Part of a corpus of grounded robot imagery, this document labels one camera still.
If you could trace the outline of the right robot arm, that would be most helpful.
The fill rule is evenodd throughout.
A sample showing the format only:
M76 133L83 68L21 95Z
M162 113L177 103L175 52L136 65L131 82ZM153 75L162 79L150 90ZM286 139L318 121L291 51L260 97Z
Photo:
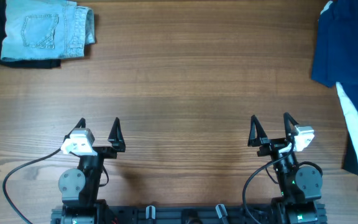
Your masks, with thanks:
M259 157L269 156L270 161L254 171L246 180L242 190L242 207L245 216L254 223L260 223L257 215L265 215L275 223L321 223L316 203L322 196L323 170L319 165L298 162L296 153L306 149L314 139L311 126L300 125L289 113L283 114L285 136L270 139L256 115L250 119L250 133L247 145L258 147ZM273 198L270 211L263 212L250 208L246 200L247 188L252 179L260 172L273 167L281 196Z

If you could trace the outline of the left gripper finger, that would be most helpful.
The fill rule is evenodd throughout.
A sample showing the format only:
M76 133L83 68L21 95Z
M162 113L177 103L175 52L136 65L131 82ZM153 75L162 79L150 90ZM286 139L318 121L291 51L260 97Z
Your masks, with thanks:
M65 135L64 140L68 139L70 137L70 134L76 129L76 128L85 128L86 127L86 120L84 118L81 118L79 122L75 125L75 127Z
M108 136L108 141L111 143L112 148L117 152L125 152L126 144L121 131L120 119L116 117L113 126Z

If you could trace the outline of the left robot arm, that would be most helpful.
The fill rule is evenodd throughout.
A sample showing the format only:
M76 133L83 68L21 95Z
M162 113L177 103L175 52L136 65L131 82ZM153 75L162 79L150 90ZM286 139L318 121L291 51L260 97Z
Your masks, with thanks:
M126 150L119 118L114 120L108 136L109 146L93 146L94 136L84 118L64 138L60 148L64 154L80 158L76 169L66 170L58 180L63 207L51 214L51 223L96 224L118 223L117 216L104 199L98 200L101 175L106 171L105 159L115 159Z

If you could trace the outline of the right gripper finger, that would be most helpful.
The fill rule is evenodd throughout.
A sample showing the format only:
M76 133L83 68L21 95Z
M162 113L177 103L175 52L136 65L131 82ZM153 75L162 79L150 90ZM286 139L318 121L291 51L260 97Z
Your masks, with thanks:
M250 119L250 133L247 145L250 147L262 146L268 143L268 137L257 119L256 115L252 115Z
M295 127L298 125L298 122L288 113L283 114L285 135L287 140L293 140L293 131L292 126Z

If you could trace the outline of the dark blue polo shirt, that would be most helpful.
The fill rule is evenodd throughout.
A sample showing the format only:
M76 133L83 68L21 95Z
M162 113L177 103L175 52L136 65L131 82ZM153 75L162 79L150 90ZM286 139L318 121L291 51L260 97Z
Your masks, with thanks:
M340 83L358 112L358 0L333 1L320 15L311 78Z

